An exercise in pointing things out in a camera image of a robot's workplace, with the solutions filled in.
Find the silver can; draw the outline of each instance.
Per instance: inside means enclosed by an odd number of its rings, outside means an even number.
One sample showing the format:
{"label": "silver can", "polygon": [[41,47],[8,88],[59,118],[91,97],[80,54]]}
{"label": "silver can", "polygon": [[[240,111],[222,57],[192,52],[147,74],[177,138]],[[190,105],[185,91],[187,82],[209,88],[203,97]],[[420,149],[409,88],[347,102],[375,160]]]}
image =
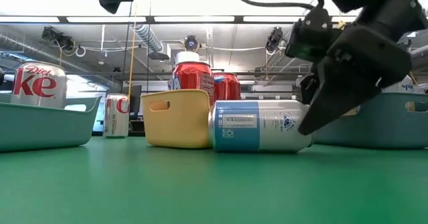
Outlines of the silver can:
{"label": "silver can", "polygon": [[67,80],[62,67],[45,62],[24,62],[15,74],[11,103],[64,108]]}
{"label": "silver can", "polygon": [[311,135],[298,132],[307,109],[295,100],[216,101],[209,140],[221,152],[298,152],[312,144]]}
{"label": "silver can", "polygon": [[104,137],[124,138],[129,130],[129,98],[126,94],[108,94],[104,108]]}

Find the table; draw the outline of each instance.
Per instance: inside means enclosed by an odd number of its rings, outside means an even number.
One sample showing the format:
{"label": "table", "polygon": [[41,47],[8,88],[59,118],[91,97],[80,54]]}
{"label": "table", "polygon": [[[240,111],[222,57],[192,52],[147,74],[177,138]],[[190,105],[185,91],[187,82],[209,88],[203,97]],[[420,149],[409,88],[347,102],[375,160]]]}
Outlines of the table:
{"label": "table", "polygon": [[428,151],[216,154],[95,137],[0,154],[0,223],[425,223]]}

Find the plastic basket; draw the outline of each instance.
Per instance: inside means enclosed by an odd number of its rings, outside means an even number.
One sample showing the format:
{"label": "plastic basket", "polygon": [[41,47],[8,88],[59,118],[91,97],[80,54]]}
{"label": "plastic basket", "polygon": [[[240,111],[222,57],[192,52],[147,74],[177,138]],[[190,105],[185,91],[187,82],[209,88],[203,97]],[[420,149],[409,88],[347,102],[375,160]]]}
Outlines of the plastic basket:
{"label": "plastic basket", "polygon": [[203,90],[146,94],[142,111],[147,142],[173,148],[209,148],[209,96]]}
{"label": "plastic basket", "polygon": [[62,110],[10,104],[0,94],[0,152],[73,147],[85,144],[101,97],[67,99],[66,106],[83,104],[86,111]]}
{"label": "plastic basket", "polygon": [[[406,108],[412,102],[419,112]],[[357,114],[343,116],[316,131],[314,141],[358,148],[425,148],[427,105],[426,94],[382,93],[363,104]]]}

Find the teal plastic bin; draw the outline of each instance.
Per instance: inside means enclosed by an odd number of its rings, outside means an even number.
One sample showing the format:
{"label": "teal plastic bin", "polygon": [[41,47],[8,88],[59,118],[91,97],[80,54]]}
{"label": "teal plastic bin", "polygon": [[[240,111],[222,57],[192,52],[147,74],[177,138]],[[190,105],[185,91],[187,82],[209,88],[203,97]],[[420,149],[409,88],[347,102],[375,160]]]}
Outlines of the teal plastic bin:
{"label": "teal plastic bin", "polygon": [[[414,102],[416,112],[407,110]],[[378,149],[428,147],[428,95],[382,93],[361,106],[354,116],[343,116],[316,131],[314,142]]]}
{"label": "teal plastic bin", "polygon": [[10,95],[0,94],[0,152],[86,144],[100,101],[101,97],[67,99],[66,106],[86,106],[79,112],[10,104]]}

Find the diet coke can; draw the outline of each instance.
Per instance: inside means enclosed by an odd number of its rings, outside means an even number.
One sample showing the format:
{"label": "diet coke can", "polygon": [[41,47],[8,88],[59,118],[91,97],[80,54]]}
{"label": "diet coke can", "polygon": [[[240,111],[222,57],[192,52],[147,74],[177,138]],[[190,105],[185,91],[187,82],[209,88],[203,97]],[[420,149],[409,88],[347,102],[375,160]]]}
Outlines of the diet coke can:
{"label": "diet coke can", "polygon": [[24,62],[13,83],[12,104],[64,108],[67,76],[62,67],[45,62]]}
{"label": "diet coke can", "polygon": [[240,100],[241,84],[233,73],[213,73],[215,100]]}
{"label": "diet coke can", "polygon": [[126,94],[108,94],[104,109],[104,137],[127,137],[129,99]]}
{"label": "diet coke can", "polygon": [[214,80],[211,68],[204,62],[181,62],[173,72],[173,90],[200,89],[209,95],[209,104],[214,104]]}

